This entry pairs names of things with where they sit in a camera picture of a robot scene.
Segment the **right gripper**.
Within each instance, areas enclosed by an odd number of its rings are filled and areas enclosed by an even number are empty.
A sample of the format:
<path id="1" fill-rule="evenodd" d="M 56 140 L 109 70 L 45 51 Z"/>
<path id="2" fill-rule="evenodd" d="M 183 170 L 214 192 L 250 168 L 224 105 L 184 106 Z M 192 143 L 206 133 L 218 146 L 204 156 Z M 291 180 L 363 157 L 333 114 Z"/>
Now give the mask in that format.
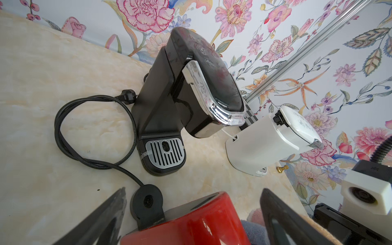
<path id="1" fill-rule="evenodd" d="M 386 237 L 323 203 L 315 206 L 313 220 L 343 245 L 390 245 L 392 243 Z"/>

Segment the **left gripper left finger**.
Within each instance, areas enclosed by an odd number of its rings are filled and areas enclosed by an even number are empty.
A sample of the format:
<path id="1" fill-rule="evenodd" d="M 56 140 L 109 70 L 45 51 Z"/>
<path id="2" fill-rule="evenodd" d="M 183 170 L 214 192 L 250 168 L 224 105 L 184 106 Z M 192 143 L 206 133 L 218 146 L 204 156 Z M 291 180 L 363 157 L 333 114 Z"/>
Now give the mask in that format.
<path id="1" fill-rule="evenodd" d="M 126 191 L 122 187 L 55 244 L 117 245 L 126 204 Z"/>

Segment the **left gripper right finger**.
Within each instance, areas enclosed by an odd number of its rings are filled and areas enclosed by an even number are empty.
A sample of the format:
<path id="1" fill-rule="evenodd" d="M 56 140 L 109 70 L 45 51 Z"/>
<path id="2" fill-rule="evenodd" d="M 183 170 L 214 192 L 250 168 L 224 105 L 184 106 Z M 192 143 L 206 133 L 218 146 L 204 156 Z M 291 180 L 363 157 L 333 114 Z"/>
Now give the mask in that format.
<path id="1" fill-rule="evenodd" d="M 260 207 L 271 245 L 333 244 L 267 188 L 262 191 Z"/>

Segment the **blue striped cloth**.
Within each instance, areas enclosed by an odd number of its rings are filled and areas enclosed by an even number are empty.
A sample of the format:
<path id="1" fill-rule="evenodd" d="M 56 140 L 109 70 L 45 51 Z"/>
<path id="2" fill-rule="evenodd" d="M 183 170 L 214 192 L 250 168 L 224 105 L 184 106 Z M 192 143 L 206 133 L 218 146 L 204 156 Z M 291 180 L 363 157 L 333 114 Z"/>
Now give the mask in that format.
<path id="1" fill-rule="evenodd" d="M 253 210 L 241 224 L 252 245 L 340 245 L 341 242 L 306 215 L 287 205 L 267 203 L 265 213 Z"/>

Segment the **red coffee machine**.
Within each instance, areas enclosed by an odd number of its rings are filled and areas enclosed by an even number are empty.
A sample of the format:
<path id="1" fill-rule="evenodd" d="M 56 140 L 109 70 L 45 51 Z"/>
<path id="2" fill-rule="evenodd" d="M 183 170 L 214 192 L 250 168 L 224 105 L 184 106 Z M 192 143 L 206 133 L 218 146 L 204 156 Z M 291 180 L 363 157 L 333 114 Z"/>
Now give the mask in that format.
<path id="1" fill-rule="evenodd" d="M 121 245 L 249 245 L 250 241 L 226 192 L 172 208 L 166 221 L 125 235 Z"/>

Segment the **white coffee machine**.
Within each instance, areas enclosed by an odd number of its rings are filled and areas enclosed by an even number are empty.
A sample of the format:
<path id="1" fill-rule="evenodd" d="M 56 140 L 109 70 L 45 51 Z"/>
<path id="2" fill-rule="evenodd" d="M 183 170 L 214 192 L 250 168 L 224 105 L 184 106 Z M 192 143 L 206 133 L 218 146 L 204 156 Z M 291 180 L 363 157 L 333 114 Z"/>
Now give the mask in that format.
<path id="1" fill-rule="evenodd" d="M 229 162 L 235 169 L 256 177 L 265 176 L 268 166 L 292 154 L 324 148 L 314 127 L 288 106 L 264 116 L 235 137 L 225 144 Z"/>

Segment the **black coffee machine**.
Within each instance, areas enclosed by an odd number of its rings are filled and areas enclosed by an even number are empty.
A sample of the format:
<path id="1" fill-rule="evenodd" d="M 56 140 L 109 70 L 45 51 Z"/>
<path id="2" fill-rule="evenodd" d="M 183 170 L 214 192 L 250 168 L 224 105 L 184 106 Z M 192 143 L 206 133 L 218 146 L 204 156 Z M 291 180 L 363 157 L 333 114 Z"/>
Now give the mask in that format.
<path id="1" fill-rule="evenodd" d="M 182 130 L 207 138 L 246 121 L 245 102 L 223 60 L 202 36 L 183 27 L 171 31 L 131 112 L 141 162 L 154 176 L 185 164 Z"/>

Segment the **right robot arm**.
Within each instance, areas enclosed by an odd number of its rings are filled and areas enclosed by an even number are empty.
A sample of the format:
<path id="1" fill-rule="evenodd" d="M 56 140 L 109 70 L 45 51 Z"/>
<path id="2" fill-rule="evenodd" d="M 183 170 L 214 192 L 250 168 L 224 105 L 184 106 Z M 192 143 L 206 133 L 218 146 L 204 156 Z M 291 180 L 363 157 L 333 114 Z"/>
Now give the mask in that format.
<path id="1" fill-rule="evenodd" d="M 386 139 L 369 160 L 360 160 L 342 181 L 339 211 L 315 207 L 313 220 L 343 245 L 392 243 L 392 168 L 382 164 L 392 150 Z"/>

